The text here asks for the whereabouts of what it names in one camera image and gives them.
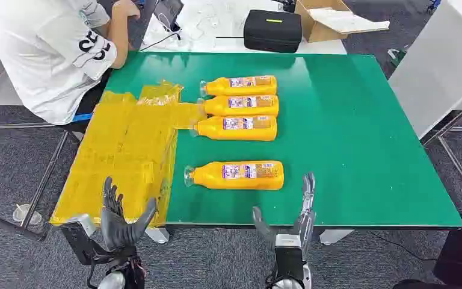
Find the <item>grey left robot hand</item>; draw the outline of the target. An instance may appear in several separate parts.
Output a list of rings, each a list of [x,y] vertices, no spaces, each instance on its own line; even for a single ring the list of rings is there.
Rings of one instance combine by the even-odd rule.
[[[133,223],[128,223],[124,218],[123,195],[116,195],[116,193],[117,186],[112,183],[112,178],[106,177],[102,187],[100,228],[109,251],[133,246],[145,234],[157,211],[157,201],[151,197],[147,200],[145,210],[139,218]]]

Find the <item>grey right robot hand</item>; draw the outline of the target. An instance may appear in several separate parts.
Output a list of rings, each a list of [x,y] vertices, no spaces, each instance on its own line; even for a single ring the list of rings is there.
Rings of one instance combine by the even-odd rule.
[[[302,205],[300,213],[294,222],[291,234],[300,238],[302,259],[307,259],[307,250],[312,240],[315,212],[312,209],[313,197],[315,195],[316,180],[312,172],[303,175],[302,186]],[[264,237],[268,244],[268,249],[274,251],[277,234],[264,222],[259,207],[252,207],[252,219],[255,228]]]

